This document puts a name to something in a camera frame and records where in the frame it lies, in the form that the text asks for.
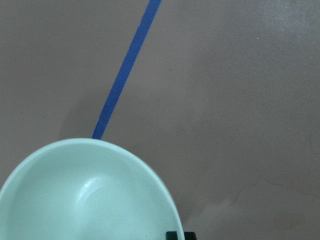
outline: gray floor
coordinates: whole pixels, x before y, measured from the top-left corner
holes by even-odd
[[[0,186],[90,137],[147,5],[0,2]],[[104,135],[161,176],[199,240],[315,240],[320,2],[163,0]]]

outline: painter's tape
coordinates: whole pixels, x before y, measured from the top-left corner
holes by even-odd
[[[110,90],[109,96],[107,97],[104,103],[98,122],[96,123],[96,126],[93,130],[93,134],[92,134],[93,139],[101,139],[106,130],[108,122],[116,107],[120,94],[124,89],[124,86],[131,72],[131,69],[135,64],[135,61],[137,59],[141,46],[144,43],[144,40],[154,20],[154,17],[157,13],[160,3],[161,3],[161,0],[150,0],[145,9],[143,17],[141,19],[141,23],[138,29],[136,30],[136,33],[125,55],[123,63],[118,72],[118,75],[116,76],[113,86]]]

